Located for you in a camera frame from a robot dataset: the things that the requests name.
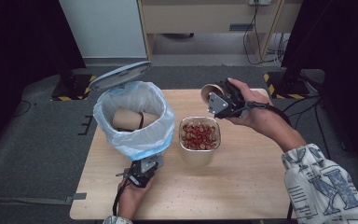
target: trash bin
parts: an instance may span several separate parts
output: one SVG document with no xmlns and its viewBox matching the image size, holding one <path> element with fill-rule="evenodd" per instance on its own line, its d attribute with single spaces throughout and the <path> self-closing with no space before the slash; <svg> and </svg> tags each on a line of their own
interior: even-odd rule
<svg viewBox="0 0 358 224">
<path fill-rule="evenodd" d="M 120 67 L 93 80 L 93 91 L 106 90 L 93 108 L 94 118 L 106 135 L 108 143 L 131 161 L 138 161 L 163 152 L 172 142 L 175 116 L 172 107 L 152 82 L 132 81 L 144 75 L 151 62 Z M 122 132 L 112 126 L 119 107 L 158 116 L 150 125 L 133 132 Z"/>
</svg>

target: plastic bag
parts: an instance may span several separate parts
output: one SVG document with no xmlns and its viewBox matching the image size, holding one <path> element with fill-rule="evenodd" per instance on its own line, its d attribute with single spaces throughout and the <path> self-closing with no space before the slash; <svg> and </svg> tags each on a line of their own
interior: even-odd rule
<svg viewBox="0 0 358 224">
<path fill-rule="evenodd" d="M 134 112 L 159 115 L 149 126 L 133 132 L 119 132 L 112 119 L 119 106 Z M 104 92 L 94 106 L 94 118 L 107 141 L 131 161 L 138 161 L 165 150 L 172 141 L 175 117 L 162 91 L 152 82 L 133 81 L 124 88 Z"/>
</svg>

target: wall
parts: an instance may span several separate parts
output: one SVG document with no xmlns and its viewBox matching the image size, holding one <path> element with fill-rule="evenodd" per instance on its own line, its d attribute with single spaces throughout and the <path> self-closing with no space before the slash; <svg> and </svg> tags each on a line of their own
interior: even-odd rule
<svg viewBox="0 0 358 224">
<path fill-rule="evenodd" d="M 136 0 L 60 0 L 83 58 L 146 58 Z"/>
</svg>

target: black device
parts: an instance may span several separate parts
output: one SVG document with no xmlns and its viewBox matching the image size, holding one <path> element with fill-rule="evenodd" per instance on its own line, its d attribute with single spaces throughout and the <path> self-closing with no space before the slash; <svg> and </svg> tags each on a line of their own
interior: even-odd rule
<svg viewBox="0 0 358 224">
<path fill-rule="evenodd" d="M 246 113 L 253 108 L 268 109 L 280 115 L 289 125 L 290 120 L 278 108 L 270 104 L 258 103 L 255 101 L 245 101 L 241 91 L 232 85 L 227 79 L 215 83 L 222 88 L 222 93 L 211 91 L 209 93 L 208 111 L 214 114 L 215 118 L 237 118 L 245 117 Z"/>
<path fill-rule="evenodd" d="M 155 171 L 163 165 L 161 153 L 144 159 L 133 161 L 130 171 L 126 174 L 130 182 L 138 188 L 145 188 Z"/>
</svg>

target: gray floor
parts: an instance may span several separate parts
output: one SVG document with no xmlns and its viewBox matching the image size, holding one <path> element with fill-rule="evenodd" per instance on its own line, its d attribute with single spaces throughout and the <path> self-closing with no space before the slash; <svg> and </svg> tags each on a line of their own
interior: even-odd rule
<svg viewBox="0 0 358 224">
<path fill-rule="evenodd" d="M 276 62 L 249 64 L 243 51 L 241 35 L 195 35 L 192 39 L 174 39 L 160 35 L 157 41 L 154 66 L 142 80 L 152 81 L 162 89 L 199 89 L 206 83 L 226 77 L 235 77 L 248 82 L 253 88 L 265 89 L 267 86 L 262 76 L 268 71 L 281 70 L 276 66 Z M 99 76 L 114 68 L 90 66 L 89 71 Z M 318 71 L 310 72 L 311 75 L 320 78 Z M 49 97 L 58 80 L 58 76 L 48 77 L 28 86 L 23 93 L 25 102 L 19 104 L 15 113 L 20 116 L 13 117 L 2 133 L 0 198 L 49 199 L 53 203 L 63 203 L 67 196 L 76 192 L 96 128 L 96 122 L 93 120 L 87 133 L 82 134 L 87 130 L 84 123 L 89 121 L 88 116 L 92 115 L 92 107 L 100 93 L 92 92 L 89 98 L 83 101 L 53 102 Z M 310 90 L 312 94 L 317 94 L 311 88 Z M 302 111 L 315 100 L 303 101 L 288 110 L 287 114 L 293 115 Z M 273 103 L 283 109 L 294 101 L 273 100 Z M 293 115 L 291 120 L 308 142 L 320 146 L 324 153 L 328 150 L 331 158 L 349 171 L 358 189 L 356 153 L 342 150 L 335 126 L 320 107 L 318 115 L 327 139 L 327 147 L 324 146 L 313 111 L 304 113 L 300 118 L 299 115 Z M 70 204 L 0 203 L 0 223 L 101 223 L 101 220 L 72 220 L 69 217 L 70 208 Z M 207 223 L 250 222 L 222 220 Z M 285 223 L 285 220 L 265 220 L 264 223 Z"/>
</svg>

